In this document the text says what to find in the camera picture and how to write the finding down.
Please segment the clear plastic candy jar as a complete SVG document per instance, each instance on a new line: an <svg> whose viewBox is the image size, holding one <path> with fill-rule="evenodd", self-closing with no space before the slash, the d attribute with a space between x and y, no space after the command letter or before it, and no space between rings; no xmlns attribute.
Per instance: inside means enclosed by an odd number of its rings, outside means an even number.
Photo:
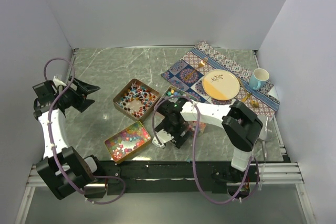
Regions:
<svg viewBox="0 0 336 224"><path fill-rule="evenodd" d="M194 133L197 132L197 136L201 136L203 132L205 131L207 124L203 122L199 122L197 124L196 121L189 122L189 129Z"/></svg>

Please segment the metal candy scoop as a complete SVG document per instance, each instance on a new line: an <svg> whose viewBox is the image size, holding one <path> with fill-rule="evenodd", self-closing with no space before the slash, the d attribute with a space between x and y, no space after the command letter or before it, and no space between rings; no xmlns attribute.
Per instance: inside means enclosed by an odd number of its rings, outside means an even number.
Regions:
<svg viewBox="0 0 336 224"><path fill-rule="evenodd" d="M272 130L269 128L270 120L269 117L264 115L259 115L258 118L261 120L263 127L260 131L258 140L261 142L262 151L264 155L264 161L268 158L268 153L266 149L266 142L270 141L272 138Z"/></svg>

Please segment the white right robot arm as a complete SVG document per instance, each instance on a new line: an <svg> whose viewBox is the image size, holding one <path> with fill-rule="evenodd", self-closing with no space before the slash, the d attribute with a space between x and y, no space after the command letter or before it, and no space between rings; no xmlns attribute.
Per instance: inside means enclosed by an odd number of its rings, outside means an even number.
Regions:
<svg viewBox="0 0 336 224"><path fill-rule="evenodd" d="M230 176L242 181L248 175L248 162L255 142L263 129L263 122L244 103L235 101L231 105L201 103L182 95L162 99L156 111L164 116L154 127L152 143L164 148L170 141L182 139L187 122L202 122L224 129L234 146Z"/></svg>

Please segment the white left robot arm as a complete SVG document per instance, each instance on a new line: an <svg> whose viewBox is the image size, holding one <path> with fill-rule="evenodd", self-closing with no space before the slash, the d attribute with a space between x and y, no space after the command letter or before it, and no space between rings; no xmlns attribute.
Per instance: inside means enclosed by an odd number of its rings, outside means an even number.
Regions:
<svg viewBox="0 0 336 224"><path fill-rule="evenodd" d="M84 189L89 183L104 178L104 169L94 155L86 158L69 145L66 135L65 110L73 107L79 112L90 107L94 100L87 96L100 90L76 78L70 77L65 84L57 79L33 86L34 118L40 123L44 135L43 158L36 164L38 175L57 199L64 199L77 188Z"/></svg>

